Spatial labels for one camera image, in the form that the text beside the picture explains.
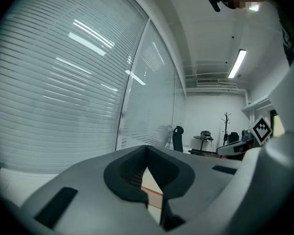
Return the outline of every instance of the white ceiling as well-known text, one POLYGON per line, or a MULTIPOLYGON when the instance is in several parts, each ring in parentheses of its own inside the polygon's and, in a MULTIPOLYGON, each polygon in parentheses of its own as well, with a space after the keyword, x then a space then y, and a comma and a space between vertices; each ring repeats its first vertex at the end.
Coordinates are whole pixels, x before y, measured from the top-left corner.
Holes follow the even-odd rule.
POLYGON ((239 49, 245 49, 247 55, 238 74, 248 79, 255 68, 276 55, 274 47, 282 46, 278 15, 268 3, 257 12, 231 10, 220 4, 221 12, 217 13, 208 0, 155 2, 173 32, 187 78, 191 74, 230 72, 239 49))

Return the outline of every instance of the office chair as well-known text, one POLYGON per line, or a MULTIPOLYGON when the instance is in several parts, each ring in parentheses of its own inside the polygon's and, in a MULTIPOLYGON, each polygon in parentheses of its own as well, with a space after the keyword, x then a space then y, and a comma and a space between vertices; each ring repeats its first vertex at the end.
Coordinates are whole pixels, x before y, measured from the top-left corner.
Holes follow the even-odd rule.
POLYGON ((227 136, 227 143, 234 143, 240 139, 240 136, 237 134, 237 132, 231 132, 230 135, 227 136))
POLYGON ((182 144, 183 133, 184 133, 184 129, 181 126, 177 126, 173 130, 172 141, 173 141, 173 149, 175 151, 183 152, 183 144, 182 144))

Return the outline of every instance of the black slot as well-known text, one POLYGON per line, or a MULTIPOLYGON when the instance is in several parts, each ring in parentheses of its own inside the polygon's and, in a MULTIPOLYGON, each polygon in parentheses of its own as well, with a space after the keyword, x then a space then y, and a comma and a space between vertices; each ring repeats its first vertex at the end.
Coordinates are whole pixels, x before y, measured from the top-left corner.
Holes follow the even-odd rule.
POLYGON ((74 199, 78 190, 63 187, 36 215, 35 220, 52 229, 59 220, 70 202, 74 199))
POLYGON ((221 172, 224 172, 224 173, 227 173, 227 174, 231 174, 231 175, 234 175, 235 172, 237 171, 237 169, 230 168, 230 167, 225 167, 225 166, 221 166, 221 165, 216 165, 212 169, 217 170, 217 171, 221 171, 221 172))

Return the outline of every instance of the coat rack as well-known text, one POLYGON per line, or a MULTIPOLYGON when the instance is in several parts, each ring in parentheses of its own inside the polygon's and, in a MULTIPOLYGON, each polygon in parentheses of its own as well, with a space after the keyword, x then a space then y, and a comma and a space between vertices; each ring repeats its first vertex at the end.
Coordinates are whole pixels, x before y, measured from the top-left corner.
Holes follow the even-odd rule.
POLYGON ((225 115, 225 119, 226 120, 224 120, 224 119, 221 118, 224 121, 224 123, 225 123, 225 131, 222 131, 222 132, 224 132, 223 145, 225 144, 225 141, 227 141, 227 131, 226 131, 226 129, 227 129, 227 124, 230 123, 229 122, 229 120, 230 120, 229 119, 229 116, 231 114, 228 115, 227 113, 224 113, 224 115, 225 115))

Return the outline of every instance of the chair backrest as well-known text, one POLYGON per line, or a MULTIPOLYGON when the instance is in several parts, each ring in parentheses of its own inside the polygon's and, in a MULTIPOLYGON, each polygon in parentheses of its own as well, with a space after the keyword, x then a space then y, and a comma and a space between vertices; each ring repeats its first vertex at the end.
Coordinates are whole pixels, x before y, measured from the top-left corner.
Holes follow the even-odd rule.
POLYGON ((184 133, 184 129, 181 126, 177 126, 173 130, 172 141, 173 141, 173 149, 175 151, 183 152, 183 143, 182 143, 183 133, 184 133))
POLYGON ((231 132, 230 135, 227 137, 227 143, 233 143, 240 139, 240 136, 237 134, 237 132, 231 132))

